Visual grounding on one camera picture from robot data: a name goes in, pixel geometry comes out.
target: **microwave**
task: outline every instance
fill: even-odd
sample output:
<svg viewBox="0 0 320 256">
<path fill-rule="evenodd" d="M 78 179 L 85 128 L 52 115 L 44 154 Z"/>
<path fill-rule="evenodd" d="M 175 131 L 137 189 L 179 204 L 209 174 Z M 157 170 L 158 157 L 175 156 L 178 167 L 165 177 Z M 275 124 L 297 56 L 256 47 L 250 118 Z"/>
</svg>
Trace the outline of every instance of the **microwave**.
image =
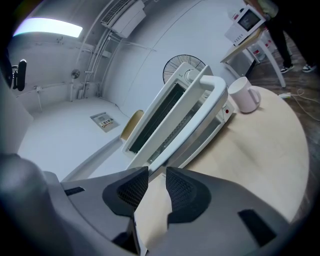
<svg viewBox="0 0 320 256">
<path fill-rule="evenodd" d="M 254 7 L 247 5 L 224 36 L 238 46 L 265 21 L 265 18 Z"/>
</svg>

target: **toaster handle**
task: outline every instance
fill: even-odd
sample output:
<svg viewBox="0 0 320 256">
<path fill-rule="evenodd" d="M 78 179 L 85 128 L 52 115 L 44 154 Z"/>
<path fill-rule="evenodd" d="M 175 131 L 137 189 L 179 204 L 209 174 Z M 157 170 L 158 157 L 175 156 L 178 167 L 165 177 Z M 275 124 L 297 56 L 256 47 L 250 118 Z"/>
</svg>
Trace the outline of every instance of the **toaster handle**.
<svg viewBox="0 0 320 256">
<path fill-rule="evenodd" d="M 194 82 L 203 90 L 212 91 L 211 94 L 182 131 L 179 132 L 168 147 L 149 166 L 149 176 L 159 169 L 159 167 L 177 151 L 177 149 L 197 129 L 208 114 L 216 116 L 226 103 L 228 99 L 228 91 L 225 80 L 221 77 L 213 76 L 209 66 L 206 66 L 202 71 L 204 71 L 203 75 L 198 76 Z"/>
</svg>

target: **pink mug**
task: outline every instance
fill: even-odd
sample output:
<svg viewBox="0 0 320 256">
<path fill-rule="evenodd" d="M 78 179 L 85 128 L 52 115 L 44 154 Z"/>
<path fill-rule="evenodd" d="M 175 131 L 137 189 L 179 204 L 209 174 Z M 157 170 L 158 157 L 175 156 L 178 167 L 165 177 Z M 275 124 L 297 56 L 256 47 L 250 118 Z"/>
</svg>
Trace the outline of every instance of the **pink mug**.
<svg viewBox="0 0 320 256">
<path fill-rule="evenodd" d="M 260 93 L 252 88 L 246 77 L 240 77 L 228 88 L 228 93 L 243 113 L 255 111 L 261 102 Z"/>
</svg>

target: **electric fan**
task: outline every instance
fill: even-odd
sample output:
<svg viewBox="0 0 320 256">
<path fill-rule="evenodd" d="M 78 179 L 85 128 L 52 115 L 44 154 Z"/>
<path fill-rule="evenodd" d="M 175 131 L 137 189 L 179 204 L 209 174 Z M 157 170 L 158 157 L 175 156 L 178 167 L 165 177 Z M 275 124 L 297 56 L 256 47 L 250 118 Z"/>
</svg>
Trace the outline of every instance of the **electric fan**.
<svg viewBox="0 0 320 256">
<path fill-rule="evenodd" d="M 191 55 L 178 55 L 170 59 L 164 66 L 162 78 L 163 82 L 166 83 L 173 73 L 180 67 L 182 63 L 189 63 L 196 70 L 201 71 L 205 68 L 205 64 L 198 58 Z"/>
</svg>

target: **round table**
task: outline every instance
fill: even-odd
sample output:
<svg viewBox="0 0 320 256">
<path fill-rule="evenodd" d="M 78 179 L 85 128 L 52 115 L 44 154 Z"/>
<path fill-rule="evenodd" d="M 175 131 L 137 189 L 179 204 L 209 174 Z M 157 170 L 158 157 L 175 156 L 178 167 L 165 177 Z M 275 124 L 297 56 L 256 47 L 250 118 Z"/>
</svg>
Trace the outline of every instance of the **round table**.
<svg viewBox="0 0 320 256">
<path fill-rule="evenodd" d="M 292 221 L 302 202 L 309 174 L 304 130 L 290 106 L 273 92 L 254 86 L 260 107 L 235 111 L 205 149 L 185 169 L 238 183 Z M 149 183 L 135 212 L 137 230 L 149 249 L 167 230 L 172 211 L 166 178 Z"/>
</svg>

